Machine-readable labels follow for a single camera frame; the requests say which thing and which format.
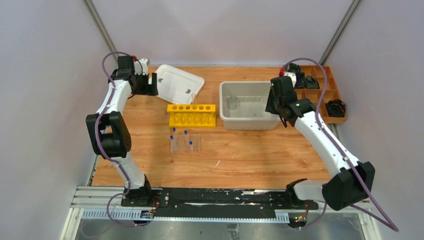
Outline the white plastic bin lid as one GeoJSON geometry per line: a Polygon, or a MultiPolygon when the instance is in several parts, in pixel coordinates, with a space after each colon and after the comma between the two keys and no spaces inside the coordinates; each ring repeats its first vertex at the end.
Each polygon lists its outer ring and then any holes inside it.
{"type": "Polygon", "coordinates": [[[192,94],[198,95],[205,84],[204,78],[168,64],[157,70],[157,97],[176,105],[192,103],[192,94]]]}

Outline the white plastic bin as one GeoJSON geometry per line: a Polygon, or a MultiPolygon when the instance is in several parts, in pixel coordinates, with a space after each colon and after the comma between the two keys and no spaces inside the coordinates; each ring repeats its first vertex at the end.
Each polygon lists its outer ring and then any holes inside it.
{"type": "Polygon", "coordinates": [[[223,81],[219,85],[219,116],[226,130],[273,130],[281,120],[265,112],[269,81],[223,81]],[[239,100],[236,110],[227,107],[228,97],[239,100]]]}

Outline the yellow test tube rack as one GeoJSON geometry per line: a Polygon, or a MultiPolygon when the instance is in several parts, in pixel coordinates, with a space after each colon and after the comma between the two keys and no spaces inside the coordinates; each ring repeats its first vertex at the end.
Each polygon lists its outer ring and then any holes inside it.
{"type": "Polygon", "coordinates": [[[168,104],[170,128],[215,128],[215,104],[168,104]]]}

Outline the clear test tube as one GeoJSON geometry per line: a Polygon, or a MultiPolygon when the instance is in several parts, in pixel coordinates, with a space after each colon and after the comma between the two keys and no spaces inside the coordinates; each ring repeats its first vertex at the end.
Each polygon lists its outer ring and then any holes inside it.
{"type": "Polygon", "coordinates": [[[196,97],[197,97],[197,95],[196,95],[195,93],[193,93],[193,94],[191,95],[191,100],[192,100],[191,104],[192,104],[192,105],[195,105],[195,104],[196,104],[196,97]]]}

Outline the clear acrylic tube rack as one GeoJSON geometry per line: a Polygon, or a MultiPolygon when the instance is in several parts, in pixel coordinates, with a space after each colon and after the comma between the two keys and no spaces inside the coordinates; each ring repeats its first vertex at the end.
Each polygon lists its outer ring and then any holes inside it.
{"type": "Polygon", "coordinates": [[[189,141],[192,141],[193,151],[190,151],[189,144],[186,143],[185,134],[175,135],[174,140],[175,144],[171,147],[171,139],[170,140],[170,152],[171,153],[179,153],[179,152],[200,152],[201,151],[201,143],[202,139],[199,134],[188,134],[189,141]]]}

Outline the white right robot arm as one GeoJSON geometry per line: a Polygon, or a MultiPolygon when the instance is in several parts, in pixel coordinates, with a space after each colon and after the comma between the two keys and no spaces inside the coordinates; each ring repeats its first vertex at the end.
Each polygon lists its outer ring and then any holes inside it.
{"type": "Polygon", "coordinates": [[[290,208],[298,209],[305,201],[316,201],[339,211],[369,198],[374,166],[361,162],[335,138],[309,99],[297,98],[291,77],[271,79],[265,110],[277,115],[284,127],[296,128],[315,149],[331,176],[328,182],[302,178],[288,184],[285,201],[290,208]]]}

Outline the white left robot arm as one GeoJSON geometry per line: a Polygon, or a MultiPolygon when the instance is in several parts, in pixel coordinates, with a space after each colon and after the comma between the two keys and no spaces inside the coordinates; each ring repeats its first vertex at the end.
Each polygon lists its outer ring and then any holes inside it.
{"type": "Polygon", "coordinates": [[[118,52],[118,67],[107,74],[108,91],[101,107],[86,116],[93,151],[108,160],[124,181],[121,205],[146,207],[155,199],[146,175],[131,153],[132,138],[123,118],[131,96],[157,96],[157,74],[149,73],[149,59],[118,52]]]}

